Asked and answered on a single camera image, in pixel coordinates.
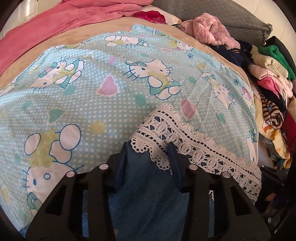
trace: red cloth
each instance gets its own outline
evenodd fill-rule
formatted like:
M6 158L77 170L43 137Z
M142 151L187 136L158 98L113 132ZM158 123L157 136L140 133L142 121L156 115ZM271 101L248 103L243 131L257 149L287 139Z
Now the red cloth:
M293 152L296 146L296 123L289 112L286 114L286 118L281 126L281 129L286 132L286 142L289 151Z
M10 30L0 40L0 75L25 52L65 31L122 16L133 16L153 0L62 0Z
M140 11L135 13L133 17L142 18L152 23L166 24L165 17L158 11Z

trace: red floral fabric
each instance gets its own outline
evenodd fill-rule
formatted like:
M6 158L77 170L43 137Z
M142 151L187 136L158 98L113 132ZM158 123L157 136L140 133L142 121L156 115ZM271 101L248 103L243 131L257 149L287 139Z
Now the red floral fabric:
M165 17L162 14L160 14L158 11L148 11L148 12L140 11L135 13L133 17L142 18L152 23L167 24L165 22Z

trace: crochet lace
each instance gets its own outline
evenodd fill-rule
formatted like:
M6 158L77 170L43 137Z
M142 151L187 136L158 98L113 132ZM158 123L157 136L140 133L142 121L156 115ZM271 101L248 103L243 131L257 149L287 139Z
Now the crochet lace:
M170 170L167 144L173 142L178 152L190 156L190 162L205 171L221 174L229 172L255 202L261 189L261 171L255 162L246 162L205 134L194 131L183 123L178 112L169 104L163 104L150 113L131 137L133 150L149 151L150 158L161 170Z

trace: pink fluffy fabric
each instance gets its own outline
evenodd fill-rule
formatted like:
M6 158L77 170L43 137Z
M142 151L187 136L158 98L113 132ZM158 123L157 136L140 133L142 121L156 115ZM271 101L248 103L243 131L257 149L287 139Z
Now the pink fluffy fabric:
M238 48L240 44L230 36L220 20L208 13L181 23L181 30L203 44L226 45L226 49Z

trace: light blue polka dot sheet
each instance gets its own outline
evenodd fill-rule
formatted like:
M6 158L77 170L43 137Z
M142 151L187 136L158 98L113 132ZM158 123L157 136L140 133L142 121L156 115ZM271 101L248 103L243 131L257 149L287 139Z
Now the light blue polka dot sheet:
M258 158L244 80L142 25L51 47L0 95L0 205L18 230L67 171L105 162L163 103L237 157Z

